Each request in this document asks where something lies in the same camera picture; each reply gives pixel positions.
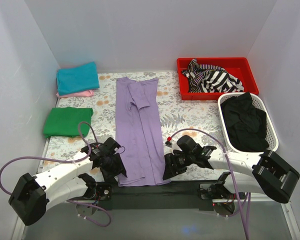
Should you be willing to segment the lilac purple t shirt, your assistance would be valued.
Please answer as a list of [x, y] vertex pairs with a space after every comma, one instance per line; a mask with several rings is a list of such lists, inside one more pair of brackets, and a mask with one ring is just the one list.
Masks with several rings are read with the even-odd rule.
[[158, 79], [116, 81], [115, 140], [125, 148], [120, 157], [126, 174], [120, 187], [159, 186], [165, 170], [160, 113], [156, 101]]

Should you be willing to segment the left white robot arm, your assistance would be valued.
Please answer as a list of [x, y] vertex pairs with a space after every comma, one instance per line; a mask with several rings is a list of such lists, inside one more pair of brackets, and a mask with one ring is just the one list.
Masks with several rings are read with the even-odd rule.
[[119, 149], [109, 137], [104, 143], [83, 147], [72, 159], [47, 171], [22, 175], [8, 203], [26, 226], [41, 219], [50, 208], [69, 201], [109, 201], [112, 182], [126, 175]]

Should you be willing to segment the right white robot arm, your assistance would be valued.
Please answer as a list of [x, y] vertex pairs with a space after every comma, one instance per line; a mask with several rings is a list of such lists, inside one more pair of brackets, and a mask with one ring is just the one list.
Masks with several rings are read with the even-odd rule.
[[214, 184], [203, 190], [212, 198], [227, 199], [236, 193], [264, 194], [286, 204], [300, 179], [299, 172], [272, 150], [262, 153], [225, 153], [215, 146], [200, 146], [184, 135], [164, 156], [163, 179], [187, 171], [194, 164], [203, 169], [223, 170]]

